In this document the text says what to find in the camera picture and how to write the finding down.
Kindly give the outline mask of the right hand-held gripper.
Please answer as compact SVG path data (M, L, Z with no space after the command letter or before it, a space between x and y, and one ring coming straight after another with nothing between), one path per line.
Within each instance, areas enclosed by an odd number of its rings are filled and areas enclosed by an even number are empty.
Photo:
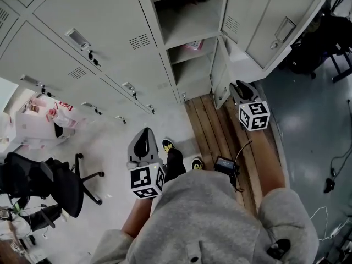
M239 110L239 122L248 131L266 129L271 113L267 102L261 100L257 89L251 84L237 80L235 84L229 84L229 90Z

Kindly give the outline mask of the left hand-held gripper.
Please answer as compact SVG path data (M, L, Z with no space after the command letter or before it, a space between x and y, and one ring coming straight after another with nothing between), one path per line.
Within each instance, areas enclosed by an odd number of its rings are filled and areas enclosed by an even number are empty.
M138 199L153 199L162 193L166 174L152 129L144 128L133 138L126 166L131 191Z

